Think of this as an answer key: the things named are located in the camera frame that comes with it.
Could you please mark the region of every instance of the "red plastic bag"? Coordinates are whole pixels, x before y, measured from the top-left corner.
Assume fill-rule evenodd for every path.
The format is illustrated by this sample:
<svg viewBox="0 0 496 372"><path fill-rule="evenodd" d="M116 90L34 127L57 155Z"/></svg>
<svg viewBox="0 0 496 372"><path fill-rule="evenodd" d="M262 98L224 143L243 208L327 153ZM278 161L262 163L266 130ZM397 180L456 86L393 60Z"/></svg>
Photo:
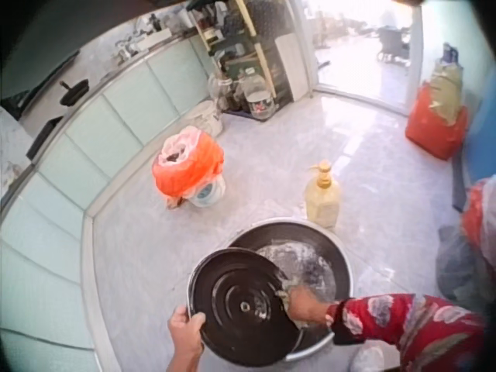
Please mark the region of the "red plastic bag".
<svg viewBox="0 0 496 372"><path fill-rule="evenodd" d="M434 157L448 160L460 148L465 137L467 108L463 106L455 124L448 126L445 119L429 108L430 105L430 87L424 84L418 90L417 101L408 117L405 135Z"/></svg>
<svg viewBox="0 0 496 372"><path fill-rule="evenodd" d="M496 273L496 175L472 187L462 228Z"/></svg>
<svg viewBox="0 0 496 372"><path fill-rule="evenodd" d="M480 180L470 189L469 205L462 214L463 231L475 246L481 246L482 190L486 182L487 178Z"/></svg>
<svg viewBox="0 0 496 372"><path fill-rule="evenodd" d="M170 198L187 198L222 173L224 151L207 133L193 126L168 138L155 158L157 188Z"/></svg>

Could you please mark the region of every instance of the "plastic bag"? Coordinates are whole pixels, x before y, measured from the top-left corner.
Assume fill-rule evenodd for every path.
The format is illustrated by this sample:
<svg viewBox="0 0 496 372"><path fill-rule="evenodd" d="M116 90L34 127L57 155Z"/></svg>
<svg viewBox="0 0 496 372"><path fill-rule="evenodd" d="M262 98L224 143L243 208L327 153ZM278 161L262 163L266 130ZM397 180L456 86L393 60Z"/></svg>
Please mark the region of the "plastic bag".
<svg viewBox="0 0 496 372"><path fill-rule="evenodd" d="M482 257L455 226L439 229L436 280L444 297L459 306L482 312L491 301L491 280L484 275Z"/></svg>
<svg viewBox="0 0 496 372"><path fill-rule="evenodd" d="M194 126L169 137L152 165L157 188L170 198L190 198L222 173L224 151Z"/></svg>
<svg viewBox="0 0 496 372"><path fill-rule="evenodd" d="M462 217L469 241L480 248L496 273L496 175L477 182L470 191L470 204Z"/></svg>
<svg viewBox="0 0 496 372"><path fill-rule="evenodd" d="M448 160L463 143L468 112L466 107L462 107L455 124L448 126L445 119L429 108L431 92L428 84L418 90L417 101L408 117L405 135L433 156Z"/></svg>

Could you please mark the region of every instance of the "red floral sleeve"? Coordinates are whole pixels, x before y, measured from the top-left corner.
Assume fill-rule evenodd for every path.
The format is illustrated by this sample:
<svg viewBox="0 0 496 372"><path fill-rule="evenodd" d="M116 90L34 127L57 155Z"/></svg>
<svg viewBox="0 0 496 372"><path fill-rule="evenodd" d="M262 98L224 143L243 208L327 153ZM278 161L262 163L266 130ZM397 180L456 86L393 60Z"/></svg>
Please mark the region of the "red floral sleeve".
<svg viewBox="0 0 496 372"><path fill-rule="evenodd" d="M457 370L454 364L462 363L460 358L473 354L482 342L483 323L477 315L430 296L385 294L350 299L331 305L328 315L334 321L336 344L381 339L396 345L401 365L413 370Z"/></svg>

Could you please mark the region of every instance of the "pot lid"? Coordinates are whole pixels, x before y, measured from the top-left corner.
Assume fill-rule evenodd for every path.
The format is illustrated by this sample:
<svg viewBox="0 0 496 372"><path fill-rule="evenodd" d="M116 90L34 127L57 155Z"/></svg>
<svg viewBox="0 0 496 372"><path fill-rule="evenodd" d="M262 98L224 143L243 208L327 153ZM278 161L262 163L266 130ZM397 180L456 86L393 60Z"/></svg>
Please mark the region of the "pot lid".
<svg viewBox="0 0 496 372"><path fill-rule="evenodd" d="M283 360L297 346L300 331L276 296L281 278L277 266L249 250L229 248L206 257L188 286L191 315L206 315L205 345L246 367Z"/></svg>

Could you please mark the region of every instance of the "hand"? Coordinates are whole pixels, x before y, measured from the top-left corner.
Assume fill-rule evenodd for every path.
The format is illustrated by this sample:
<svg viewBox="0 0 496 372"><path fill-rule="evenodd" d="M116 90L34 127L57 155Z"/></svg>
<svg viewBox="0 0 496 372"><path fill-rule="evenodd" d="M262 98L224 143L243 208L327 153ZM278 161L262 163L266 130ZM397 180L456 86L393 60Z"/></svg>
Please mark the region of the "hand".
<svg viewBox="0 0 496 372"><path fill-rule="evenodd" d="M174 343L174 354L180 357L200 357L203 353L200 329L205 314L199 312L189 319L185 306L179 306L170 317L168 326Z"/></svg>
<svg viewBox="0 0 496 372"><path fill-rule="evenodd" d="M293 287L289 291L288 315L294 321L326 324L329 304L320 302L310 288Z"/></svg>

